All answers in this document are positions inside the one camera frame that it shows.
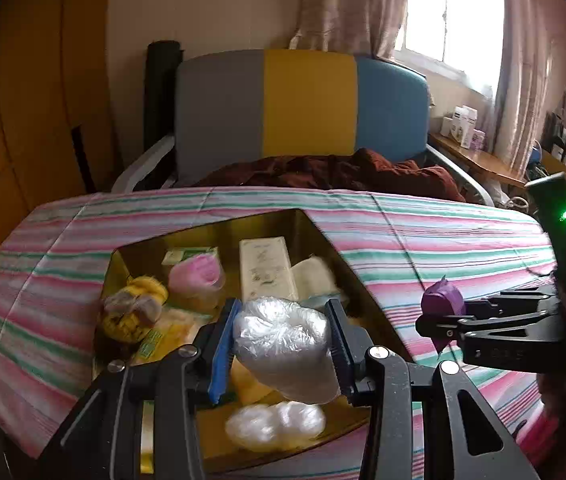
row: wooden desk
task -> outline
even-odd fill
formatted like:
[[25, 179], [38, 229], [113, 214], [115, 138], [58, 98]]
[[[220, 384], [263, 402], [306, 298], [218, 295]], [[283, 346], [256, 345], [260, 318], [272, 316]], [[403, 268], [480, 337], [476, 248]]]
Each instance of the wooden desk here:
[[467, 164], [471, 170], [481, 176], [495, 178], [503, 184], [516, 187], [524, 187], [525, 180], [516, 176], [503, 162], [490, 153], [466, 150], [450, 137], [441, 134], [429, 134], [429, 142], [435, 147], [442, 148], [447, 153]]

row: brown blanket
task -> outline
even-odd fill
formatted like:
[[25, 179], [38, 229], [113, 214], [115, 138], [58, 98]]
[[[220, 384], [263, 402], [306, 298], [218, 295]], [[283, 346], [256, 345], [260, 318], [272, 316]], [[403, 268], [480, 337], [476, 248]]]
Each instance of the brown blanket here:
[[197, 186], [281, 186], [352, 189], [465, 202], [444, 168], [419, 168], [413, 160], [392, 164], [367, 148], [354, 155], [283, 155], [237, 162], [210, 173]]

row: curtain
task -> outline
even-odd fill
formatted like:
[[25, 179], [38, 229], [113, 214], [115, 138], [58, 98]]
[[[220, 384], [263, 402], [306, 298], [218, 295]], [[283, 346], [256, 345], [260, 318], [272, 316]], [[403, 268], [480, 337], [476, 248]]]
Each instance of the curtain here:
[[550, 41], [544, 15], [535, 0], [505, 0], [503, 55], [487, 137], [492, 152], [522, 176], [534, 140], [541, 135], [541, 116], [551, 69]]
[[407, 0], [303, 0], [290, 48], [388, 59]]

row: white plastic bag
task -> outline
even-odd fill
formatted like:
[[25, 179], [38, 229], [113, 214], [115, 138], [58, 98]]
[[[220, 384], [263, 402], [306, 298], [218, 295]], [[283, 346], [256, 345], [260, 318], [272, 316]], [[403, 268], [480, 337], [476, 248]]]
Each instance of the white plastic bag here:
[[225, 423], [232, 442], [261, 452], [293, 449], [316, 438], [324, 429], [325, 415], [319, 406], [294, 401], [246, 406]]
[[325, 404], [339, 394], [327, 318], [278, 298], [247, 301], [234, 320], [234, 355], [290, 400]]

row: striped tablecloth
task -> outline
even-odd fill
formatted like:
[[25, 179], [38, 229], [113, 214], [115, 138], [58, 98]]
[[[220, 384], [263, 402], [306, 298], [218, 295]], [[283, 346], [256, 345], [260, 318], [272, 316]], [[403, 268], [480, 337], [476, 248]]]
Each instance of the striped tablecloth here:
[[[356, 271], [421, 364], [439, 361], [414, 328], [424, 286], [446, 275], [466, 299], [479, 298], [536, 282], [554, 264], [548, 239], [528, 216], [406, 196], [225, 187], [95, 194], [42, 205], [0, 247], [0, 425], [37, 456], [90, 383], [98, 298], [114, 248], [297, 207]], [[533, 374], [464, 370], [510, 430], [538, 408]], [[414, 478], [423, 474], [422, 426], [415, 405]], [[366, 430], [238, 477], [357, 478]]]

